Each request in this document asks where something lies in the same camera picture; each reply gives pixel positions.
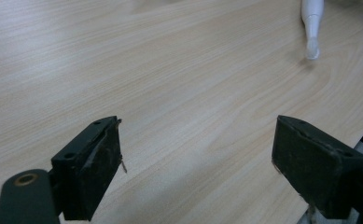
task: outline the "white plastic object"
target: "white plastic object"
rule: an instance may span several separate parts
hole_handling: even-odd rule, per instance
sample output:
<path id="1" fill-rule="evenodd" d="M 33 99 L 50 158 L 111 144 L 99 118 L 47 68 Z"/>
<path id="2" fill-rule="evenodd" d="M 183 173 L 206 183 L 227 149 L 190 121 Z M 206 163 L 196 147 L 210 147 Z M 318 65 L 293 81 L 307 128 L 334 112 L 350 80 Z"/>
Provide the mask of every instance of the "white plastic object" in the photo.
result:
<path id="1" fill-rule="evenodd" d="M 306 58 L 309 60 L 316 60 L 320 55 L 317 38 L 323 11 L 324 0 L 302 0 L 301 16 L 306 29 Z"/>

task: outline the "white bottle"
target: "white bottle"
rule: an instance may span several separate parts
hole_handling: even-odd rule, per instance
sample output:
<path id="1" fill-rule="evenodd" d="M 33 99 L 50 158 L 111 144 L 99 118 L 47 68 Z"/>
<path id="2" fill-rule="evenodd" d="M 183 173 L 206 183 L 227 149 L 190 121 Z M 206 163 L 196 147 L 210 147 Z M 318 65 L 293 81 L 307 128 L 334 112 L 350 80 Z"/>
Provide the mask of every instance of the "white bottle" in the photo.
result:
<path id="1" fill-rule="evenodd" d="M 315 60 L 320 55 L 317 38 L 323 11 L 324 0 L 302 0 L 301 16 L 306 29 L 306 58 L 309 60 Z"/>

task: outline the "screw hole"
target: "screw hole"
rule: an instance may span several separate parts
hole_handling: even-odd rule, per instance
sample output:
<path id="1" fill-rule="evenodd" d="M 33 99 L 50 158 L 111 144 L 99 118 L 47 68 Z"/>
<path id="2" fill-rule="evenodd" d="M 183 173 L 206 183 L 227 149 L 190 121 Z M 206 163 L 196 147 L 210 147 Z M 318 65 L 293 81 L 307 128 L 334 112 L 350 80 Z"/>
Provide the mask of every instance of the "screw hole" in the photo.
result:
<path id="1" fill-rule="evenodd" d="M 76 155 L 76 153 L 67 153 L 67 154 L 65 154 L 65 155 L 64 155 L 64 157 L 65 157 L 66 159 L 71 159 L 71 158 L 73 158 L 75 155 Z"/>
<path id="2" fill-rule="evenodd" d="M 23 187 L 23 186 L 26 186 L 26 185 L 29 185 L 29 184 L 35 182 L 35 180 L 37 178 L 38 178 L 38 175 L 36 175 L 36 174 L 22 175 L 15 180 L 14 184 L 15 184 L 15 186 Z"/>

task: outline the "light wood tabletop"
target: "light wood tabletop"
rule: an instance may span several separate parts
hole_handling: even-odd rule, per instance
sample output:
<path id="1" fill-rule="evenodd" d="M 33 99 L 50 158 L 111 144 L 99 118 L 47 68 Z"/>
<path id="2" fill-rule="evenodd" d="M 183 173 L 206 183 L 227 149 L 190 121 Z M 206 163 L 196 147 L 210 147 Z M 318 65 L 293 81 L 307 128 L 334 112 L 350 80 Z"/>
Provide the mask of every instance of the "light wood tabletop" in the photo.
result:
<path id="1" fill-rule="evenodd" d="M 0 189 L 116 115 L 129 172 L 93 223 L 296 223 L 276 118 L 357 143 L 363 2 L 327 1 L 319 43 L 300 0 L 0 1 Z"/>

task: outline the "wooden table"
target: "wooden table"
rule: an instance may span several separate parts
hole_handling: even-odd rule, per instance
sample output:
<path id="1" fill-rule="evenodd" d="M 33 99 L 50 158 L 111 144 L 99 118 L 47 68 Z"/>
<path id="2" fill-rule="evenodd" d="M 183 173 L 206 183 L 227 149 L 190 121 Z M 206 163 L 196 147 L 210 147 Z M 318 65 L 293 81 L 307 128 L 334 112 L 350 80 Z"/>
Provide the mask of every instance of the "wooden table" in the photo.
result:
<path id="1" fill-rule="evenodd" d="M 327 1 L 319 41 L 306 62 L 300 0 L 0 1 L 0 188 L 117 115 L 93 223 L 295 223 L 276 117 L 359 140 L 363 3 Z"/>

